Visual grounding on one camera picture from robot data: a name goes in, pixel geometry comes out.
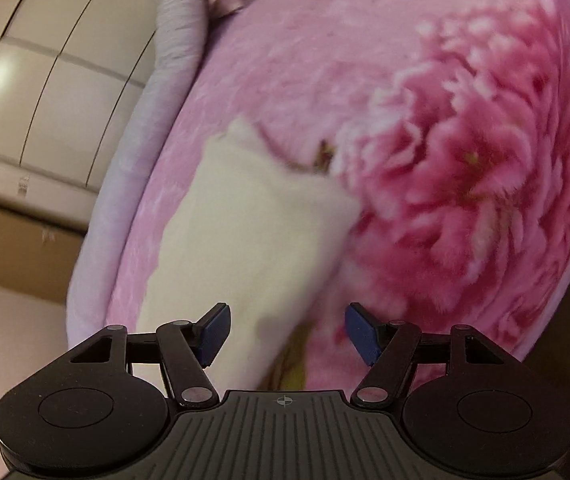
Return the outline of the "cream white fleece garment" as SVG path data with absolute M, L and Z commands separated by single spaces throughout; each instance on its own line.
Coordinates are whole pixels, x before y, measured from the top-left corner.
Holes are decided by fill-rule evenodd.
M 196 321 L 218 302 L 231 332 L 209 368 L 219 391 L 254 389 L 334 273 L 361 206 L 321 174 L 289 169 L 237 118 L 205 143 L 163 231 L 136 328 Z

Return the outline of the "lavender grey quilt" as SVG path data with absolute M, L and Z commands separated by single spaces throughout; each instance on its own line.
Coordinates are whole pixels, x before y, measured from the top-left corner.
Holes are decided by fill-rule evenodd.
M 105 324 L 128 232 L 204 55 L 210 20 L 208 0 L 158 0 L 154 69 L 108 166 L 73 269 L 69 346 Z

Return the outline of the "white panelled wardrobe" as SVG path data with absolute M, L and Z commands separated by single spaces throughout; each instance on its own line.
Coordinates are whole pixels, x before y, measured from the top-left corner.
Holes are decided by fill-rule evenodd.
M 0 0 L 0 204 L 85 228 L 154 68 L 157 0 Z

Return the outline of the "pink rose pattern bedspread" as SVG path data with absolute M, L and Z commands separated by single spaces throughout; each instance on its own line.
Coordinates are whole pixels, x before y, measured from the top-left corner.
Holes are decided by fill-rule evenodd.
M 570 280 L 570 0 L 253 0 L 151 171 L 106 320 L 135 333 L 205 143 L 242 118 L 358 200 L 334 273 L 257 388 L 355 390 L 363 304 L 524 356 Z

